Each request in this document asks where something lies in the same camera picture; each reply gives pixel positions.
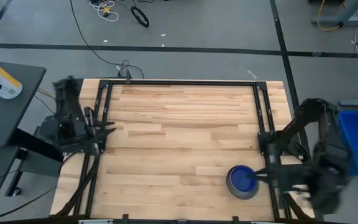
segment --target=table leg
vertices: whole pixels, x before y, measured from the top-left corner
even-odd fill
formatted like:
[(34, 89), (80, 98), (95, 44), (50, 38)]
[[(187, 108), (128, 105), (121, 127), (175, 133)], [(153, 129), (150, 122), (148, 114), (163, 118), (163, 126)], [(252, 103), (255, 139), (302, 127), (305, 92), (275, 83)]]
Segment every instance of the table leg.
[(62, 153), (56, 149), (55, 146), (48, 144), (19, 128), (14, 131), (9, 144), (24, 147), (29, 151), (36, 152), (58, 162), (63, 161)]

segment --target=black table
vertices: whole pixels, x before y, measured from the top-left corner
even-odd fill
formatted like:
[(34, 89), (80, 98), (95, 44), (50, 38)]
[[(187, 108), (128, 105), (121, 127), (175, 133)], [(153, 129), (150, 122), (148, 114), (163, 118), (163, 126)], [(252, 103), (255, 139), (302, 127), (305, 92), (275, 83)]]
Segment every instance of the black table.
[(31, 99), (34, 97), (46, 69), (27, 65), (0, 62), (0, 67), (18, 79), (23, 85), (22, 93), (11, 100), (0, 98), (0, 189), (15, 159), (21, 159), (19, 170), (8, 188), (14, 189), (22, 174), (21, 167), (29, 152), (61, 162), (62, 154), (51, 144), (17, 128)]

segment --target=bottle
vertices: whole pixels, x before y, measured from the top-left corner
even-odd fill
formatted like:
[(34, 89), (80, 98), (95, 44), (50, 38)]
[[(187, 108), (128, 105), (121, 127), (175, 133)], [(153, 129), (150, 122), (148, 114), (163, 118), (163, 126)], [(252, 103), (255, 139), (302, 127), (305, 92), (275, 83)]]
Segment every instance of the bottle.
[(23, 90), (22, 84), (0, 67), (0, 97), (6, 100), (17, 97)]

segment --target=white cable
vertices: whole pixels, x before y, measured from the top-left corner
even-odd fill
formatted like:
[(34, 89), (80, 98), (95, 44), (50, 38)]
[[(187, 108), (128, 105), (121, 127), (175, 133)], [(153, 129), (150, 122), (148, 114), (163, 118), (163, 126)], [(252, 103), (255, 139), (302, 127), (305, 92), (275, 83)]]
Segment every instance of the white cable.
[[(115, 5), (114, 1), (104, 1), (104, 2), (101, 2), (99, 3), (98, 5), (97, 4), (92, 4), (91, 1), (89, 1), (89, 4), (90, 6), (92, 6), (92, 8), (98, 12), (98, 16), (106, 21), (109, 21), (109, 22), (116, 22), (118, 19), (119, 19), (119, 15), (118, 13), (116, 12), (112, 12), (111, 11), (111, 8)], [(105, 17), (103, 17), (103, 15), (101, 15), (99, 12), (103, 12), (104, 9), (101, 9), (101, 7), (104, 7), (104, 8), (109, 8), (110, 11), (108, 11), (107, 13), (108, 14), (115, 14), (117, 16), (117, 19), (115, 20), (111, 20), (111, 19), (107, 19)]]

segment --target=black metal frame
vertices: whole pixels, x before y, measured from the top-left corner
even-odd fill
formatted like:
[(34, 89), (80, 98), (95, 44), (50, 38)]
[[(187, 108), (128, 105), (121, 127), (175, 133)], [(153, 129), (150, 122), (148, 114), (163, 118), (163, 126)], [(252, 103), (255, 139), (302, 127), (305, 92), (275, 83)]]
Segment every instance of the black metal frame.
[[(269, 94), (267, 93), (267, 84), (266, 82), (247, 82), (247, 81), (241, 81), (241, 82), (232, 82), (232, 81), (192, 81), (192, 80), (126, 80), (126, 79), (115, 79), (115, 80), (100, 80), (99, 81), (99, 86), (98, 86), (98, 93), (96, 96), (96, 101), (95, 101), (95, 107), (94, 107), (94, 114), (95, 114), (95, 118), (98, 117), (99, 114), (99, 108), (101, 105), (101, 99), (102, 99), (102, 93), (104, 91), (105, 88), (107, 88), (107, 94), (106, 94), (106, 101), (104, 102), (104, 108), (103, 108), (103, 115), (102, 115), (102, 121), (107, 121), (107, 115), (108, 115), (108, 110), (109, 110), (109, 102), (111, 99), (111, 93), (112, 93), (112, 88), (114, 85), (209, 85), (209, 86), (249, 86), (253, 89), (254, 91), (254, 100), (255, 100), (255, 109), (257, 112), (257, 116), (258, 116), (258, 122), (259, 122), (259, 134), (260, 133), (264, 133), (265, 132), (265, 126), (264, 126), (264, 119), (263, 119), (263, 114), (262, 114), (262, 107), (260, 104), (260, 97), (259, 97), (259, 90), (262, 90), (262, 95), (263, 95), (263, 99), (264, 99), (264, 103), (265, 103), (265, 107), (266, 107), (266, 112), (267, 112), (267, 120), (268, 120), (268, 126), (269, 126), (269, 130), (270, 131), (274, 131), (274, 122), (273, 122), (273, 115), (272, 115), (272, 110), (270, 107), (270, 101), (269, 101)], [(101, 150), (104, 151), (105, 147), (106, 147), (106, 142), (103, 142), (103, 145), (100, 146)], [(265, 164), (266, 166), (270, 165), (270, 159), (269, 159), (269, 155), (267, 153), (262, 153), (264, 156), (264, 160), (265, 160)], [(82, 183), (83, 179), (85, 178), (85, 175), (88, 171), (88, 163), (89, 163), (89, 159), (90, 159), (90, 155), (89, 154), (85, 154), (85, 158), (84, 158), (84, 162), (83, 162), (83, 167), (81, 170), (81, 175), (80, 175), (80, 183)], [(91, 182), (90, 182), (90, 188), (89, 188), (89, 192), (88, 192), (88, 199), (86, 202), (86, 211), (85, 211), (85, 215), (90, 216), (91, 214), (91, 209), (92, 209), (92, 202), (93, 202), (93, 197), (94, 197), (94, 189), (96, 186), (96, 177), (97, 174), (94, 176), (94, 178), (92, 178)], [(280, 219), (280, 213), (279, 213), (279, 201), (278, 198), (276, 196), (276, 191), (274, 189), (273, 186), (273, 182), (272, 180), (269, 180), (268, 182), (268, 187), (269, 187), (269, 192), (270, 192), (270, 199), (272, 202), (272, 211), (273, 211), (273, 217), (274, 220), (279, 220)], [(290, 207), (288, 206), (287, 202), (285, 200), (280, 200), (280, 205), (284, 207), (284, 211), (285, 211), (285, 217), (287, 219), (291, 219), (291, 211), (290, 211)], [(81, 198), (77, 201), (76, 205), (75, 205), (75, 209), (74, 209), (74, 215), (78, 215), (80, 212), (80, 206), (81, 206)], [(226, 221), (226, 222), (221, 222), (219, 221), (219, 223), (233, 223), (236, 220), (238, 220), (237, 217), (233, 217), (233, 221)], [(153, 221), (155, 222), (172, 222), (172, 223), (177, 223), (178, 220), (131, 220), (131, 222), (148, 222), (148, 221)], [(200, 222), (200, 223), (217, 223), (216, 221), (191, 221), (191, 220), (187, 220), (187, 222)]]

